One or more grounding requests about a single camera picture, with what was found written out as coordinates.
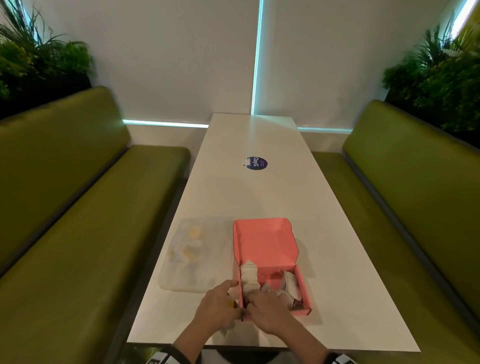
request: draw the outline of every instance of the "plastic bag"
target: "plastic bag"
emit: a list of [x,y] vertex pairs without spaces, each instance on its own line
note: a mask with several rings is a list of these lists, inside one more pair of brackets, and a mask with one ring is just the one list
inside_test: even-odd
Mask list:
[[184,219],[172,237],[159,285],[169,291],[207,292],[232,278],[233,221]]

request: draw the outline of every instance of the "potted plant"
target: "potted plant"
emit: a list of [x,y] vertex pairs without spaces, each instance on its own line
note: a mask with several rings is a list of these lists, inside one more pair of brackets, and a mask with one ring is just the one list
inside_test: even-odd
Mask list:
[[384,72],[386,102],[480,147],[480,47],[474,29],[452,38],[450,21]]
[[45,34],[38,10],[21,0],[0,0],[0,120],[91,86],[92,57],[83,42]]

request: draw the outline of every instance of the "round sticker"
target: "round sticker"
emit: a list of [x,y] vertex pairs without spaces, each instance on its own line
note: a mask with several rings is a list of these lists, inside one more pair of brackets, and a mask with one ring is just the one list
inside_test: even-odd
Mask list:
[[245,167],[250,170],[263,170],[267,168],[267,161],[260,157],[248,157],[245,160]]

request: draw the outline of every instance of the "green bench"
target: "green bench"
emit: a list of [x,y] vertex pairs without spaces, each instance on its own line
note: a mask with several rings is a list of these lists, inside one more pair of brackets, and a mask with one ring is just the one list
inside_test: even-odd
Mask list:
[[0,123],[0,363],[104,360],[190,161],[129,142],[104,87]]
[[352,357],[480,363],[478,150],[375,100],[344,156],[313,156],[421,350]]

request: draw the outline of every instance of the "pink box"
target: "pink box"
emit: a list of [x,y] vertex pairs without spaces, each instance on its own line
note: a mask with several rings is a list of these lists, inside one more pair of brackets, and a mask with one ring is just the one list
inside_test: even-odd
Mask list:
[[296,264],[299,248],[292,232],[292,225],[286,218],[258,218],[235,220],[233,223],[233,253],[237,261],[240,307],[245,307],[241,287],[240,266],[247,260],[258,267],[258,282],[262,287],[268,283],[279,290],[284,270],[295,274],[304,308],[291,311],[292,315],[306,316],[312,312],[312,303],[307,287]]

